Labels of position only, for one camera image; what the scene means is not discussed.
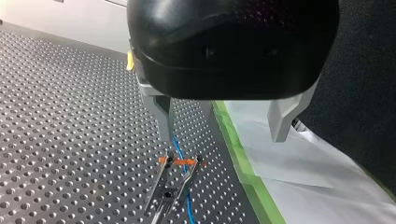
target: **green masking tape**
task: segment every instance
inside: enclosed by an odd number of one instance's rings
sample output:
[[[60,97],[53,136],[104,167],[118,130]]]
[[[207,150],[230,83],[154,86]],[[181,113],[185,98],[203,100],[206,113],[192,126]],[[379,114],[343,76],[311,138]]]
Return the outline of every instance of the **green masking tape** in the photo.
[[[227,108],[222,101],[213,101],[214,112],[218,120],[227,148],[230,152],[233,166],[238,175],[251,206],[261,224],[285,224],[279,210],[271,198],[262,179],[254,174],[245,150],[239,141]]]

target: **black plastic cover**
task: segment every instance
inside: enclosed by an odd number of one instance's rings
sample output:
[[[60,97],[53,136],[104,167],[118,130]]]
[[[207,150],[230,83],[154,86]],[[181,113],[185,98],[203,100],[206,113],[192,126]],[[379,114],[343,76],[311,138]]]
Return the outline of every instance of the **black plastic cover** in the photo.
[[[318,79],[337,0],[129,0],[134,56],[158,91],[190,99],[279,99]]]

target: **blue wire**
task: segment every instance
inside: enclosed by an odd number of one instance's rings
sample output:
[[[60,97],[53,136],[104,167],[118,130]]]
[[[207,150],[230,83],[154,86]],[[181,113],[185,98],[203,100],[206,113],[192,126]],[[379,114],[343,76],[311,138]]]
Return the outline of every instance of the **blue wire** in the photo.
[[[183,155],[183,151],[180,149],[180,146],[178,145],[178,142],[176,140],[175,137],[173,137],[173,142],[176,148],[176,151],[178,153],[178,156],[184,160],[184,155]],[[187,173],[187,166],[183,165],[183,173],[186,174]],[[190,194],[187,195],[187,213],[189,214],[189,219],[190,219],[190,224],[195,224],[195,219],[194,216],[192,214],[192,207],[191,207],[191,196]]]

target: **yellow tag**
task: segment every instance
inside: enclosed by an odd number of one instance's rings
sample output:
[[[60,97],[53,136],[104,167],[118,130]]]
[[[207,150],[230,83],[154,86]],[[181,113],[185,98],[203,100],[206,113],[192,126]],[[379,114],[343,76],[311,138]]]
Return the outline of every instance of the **yellow tag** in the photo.
[[[128,51],[128,65],[126,66],[126,70],[131,71],[134,69],[134,56],[132,55],[132,52],[129,50]]]

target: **perforated metal table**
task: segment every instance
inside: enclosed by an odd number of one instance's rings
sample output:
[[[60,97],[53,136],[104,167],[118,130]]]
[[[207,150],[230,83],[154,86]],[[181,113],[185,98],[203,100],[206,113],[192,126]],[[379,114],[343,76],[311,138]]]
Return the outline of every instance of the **perforated metal table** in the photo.
[[[0,223],[150,223],[144,199],[159,140],[126,62],[103,49],[0,26]],[[177,100],[176,136],[207,166],[192,187],[197,223],[258,223],[209,102]],[[173,169],[171,185],[181,179]],[[188,223],[187,212],[163,223]]]

